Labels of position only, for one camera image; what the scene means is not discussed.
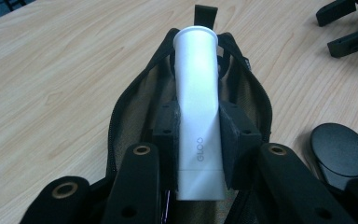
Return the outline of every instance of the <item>white cylindrical object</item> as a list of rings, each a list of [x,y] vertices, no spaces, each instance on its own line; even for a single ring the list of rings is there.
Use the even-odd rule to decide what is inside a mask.
[[[177,200],[225,199],[217,41],[214,31],[203,26],[187,27],[173,40],[181,112]]]

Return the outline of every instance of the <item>wood grain surface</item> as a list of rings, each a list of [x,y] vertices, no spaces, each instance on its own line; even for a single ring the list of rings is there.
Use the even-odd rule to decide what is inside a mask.
[[[273,106],[271,142],[301,158],[325,122],[358,132],[358,53],[327,42],[358,30],[358,10],[317,25],[331,1],[37,0],[0,18],[0,223],[18,223],[40,190],[65,175],[104,177],[118,96],[163,37],[193,24],[194,5],[218,7]]]

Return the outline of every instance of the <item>wooden table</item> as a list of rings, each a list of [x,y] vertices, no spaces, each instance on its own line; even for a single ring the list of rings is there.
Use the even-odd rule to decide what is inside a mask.
[[[321,28],[329,0],[197,1],[219,7],[273,106],[271,142],[302,148],[337,122],[358,132],[358,53],[326,43],[358,30],[358,10]],[[193,23],[194,1],[38,0],[0,18],[0,223],[17,223],[50,181],[104,176],[118,96],[170,28]]]

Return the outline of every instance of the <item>black strap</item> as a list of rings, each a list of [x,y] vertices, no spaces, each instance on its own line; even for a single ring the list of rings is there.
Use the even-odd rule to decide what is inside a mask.
[[[200,25],[213,29],[214,19],[216,19],[217,7],[206,7],[196,5],[194,13],[194,25]]]

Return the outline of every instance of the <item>white tube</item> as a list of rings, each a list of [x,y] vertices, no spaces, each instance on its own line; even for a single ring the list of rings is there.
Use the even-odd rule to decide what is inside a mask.
[[[191,26],[176,35],[173,46],[181,112],[177,200],[224,200],[217,36],[206,27]]]

